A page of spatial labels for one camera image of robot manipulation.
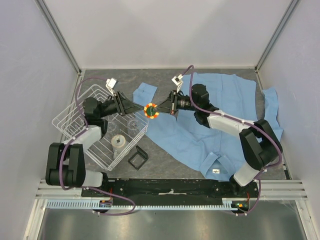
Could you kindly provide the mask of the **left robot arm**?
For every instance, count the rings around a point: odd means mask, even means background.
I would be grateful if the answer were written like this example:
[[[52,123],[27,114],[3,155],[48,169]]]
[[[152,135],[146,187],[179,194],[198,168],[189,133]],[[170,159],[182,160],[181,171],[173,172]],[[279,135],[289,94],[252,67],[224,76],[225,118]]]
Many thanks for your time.
[[[45,172],[47,185],[60,186],[64,190],[92,187],[99,197],[106,196],[110,191],[110,185],[105,181],[108,177],[102,172],[86,169],[85,153],[106,135],[108,121],[105,117],[114,114],[125,116],[143,109],[120,91],[104,102],[94,97],[86,98],[82,108],[78,109],[84,120],[82,130],[69,140],[49,146]]]

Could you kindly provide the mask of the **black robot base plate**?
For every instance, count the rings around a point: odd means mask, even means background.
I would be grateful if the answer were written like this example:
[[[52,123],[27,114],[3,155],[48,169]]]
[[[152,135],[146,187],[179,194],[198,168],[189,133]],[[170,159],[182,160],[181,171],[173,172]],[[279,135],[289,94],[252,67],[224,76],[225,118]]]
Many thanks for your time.
[[[236,187],[210,179],[110,178],[103,190],[135,204],[219,204],[223,198],[246,200],[258,196],[256,182]]]

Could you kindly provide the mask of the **light blue button shirt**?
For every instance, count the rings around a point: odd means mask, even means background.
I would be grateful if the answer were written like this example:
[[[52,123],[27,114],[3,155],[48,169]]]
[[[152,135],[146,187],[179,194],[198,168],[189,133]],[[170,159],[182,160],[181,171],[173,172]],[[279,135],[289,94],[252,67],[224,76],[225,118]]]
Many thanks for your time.
[[[189,93],[190,84],[203,84],[215,107],[228,115],[257,121],[255,81],[218,73],[195,73],[193,78],[185,75],[182,80],[184,94]],[[238,137],[200,125],[192,111],[179,110],[177,117],[160,113],[149,120],[146,135],[206,179],[228,181],[245,163]]]

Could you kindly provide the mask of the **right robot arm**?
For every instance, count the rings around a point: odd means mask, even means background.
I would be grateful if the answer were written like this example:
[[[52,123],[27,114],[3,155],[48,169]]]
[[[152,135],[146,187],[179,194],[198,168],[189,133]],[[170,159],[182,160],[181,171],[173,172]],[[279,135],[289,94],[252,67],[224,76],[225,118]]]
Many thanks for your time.
[[[248,121],[226,114],[211,104],[203,84],[190,87],[189,95],[173,90],[153,111],[175,115],[179,110],[193,111],[200,125],[239,138],[245,163],[230,177],[229,191],[233,196],[242,196],[248,184],[275,165],[274,160],[282,162],[283,148],[267,120]]]

